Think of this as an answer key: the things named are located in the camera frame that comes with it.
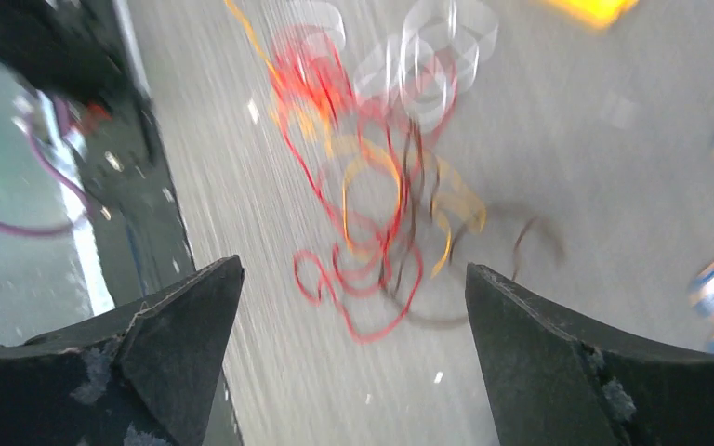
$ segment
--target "purple wire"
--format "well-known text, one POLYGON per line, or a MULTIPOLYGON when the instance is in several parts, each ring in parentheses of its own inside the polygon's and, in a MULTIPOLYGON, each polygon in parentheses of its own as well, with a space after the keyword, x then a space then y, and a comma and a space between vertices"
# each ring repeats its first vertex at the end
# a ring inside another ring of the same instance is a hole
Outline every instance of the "purple wire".
MULTIPOLYGON (((62 135, 65 135, 70 130, 70 114, 67 105, 63 101, 54 100, 54 108, 56 109, 57 116, 57 126, 62 135)), ((29 140, 29 147, 32 150, 34 158, 42 166, 42 168, 48 172, 53 178, 55 178, 59 183, 61 183, 65 188, 69 189, 84 205, 84 211, 75 220, 58 225, 55 227, 48 228, 25 228, 22 226, 9 225, 0 221, 0 232, 7 235, 15 235, 19 237, 30 237, 30 238, 48 238, 57 237, 71 232, 77 225, 82 223, 88 218, 91 212, 90 203, 86 193, 81 190, 75 183, 64 176, 59 169, 53 166, 50 161, 47 160, 45 155, 39 150, 36 140, 34 139, 33 125, 31 115, 23 116, 24 122, 28 125, 26 130, 26 137, 29 140)))

